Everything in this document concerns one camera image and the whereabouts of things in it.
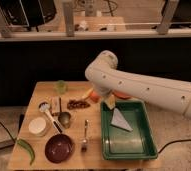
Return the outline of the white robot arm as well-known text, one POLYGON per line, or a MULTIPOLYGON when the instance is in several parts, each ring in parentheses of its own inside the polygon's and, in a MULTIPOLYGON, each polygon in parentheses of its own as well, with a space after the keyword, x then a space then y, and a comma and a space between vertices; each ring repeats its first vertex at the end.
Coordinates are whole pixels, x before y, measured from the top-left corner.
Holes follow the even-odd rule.
POLYGON ((191 82, 123 72, 117 65, 117 56, 105 50, 86 68, 85 77, 101 97, 116 90, 191 119, 191 82))

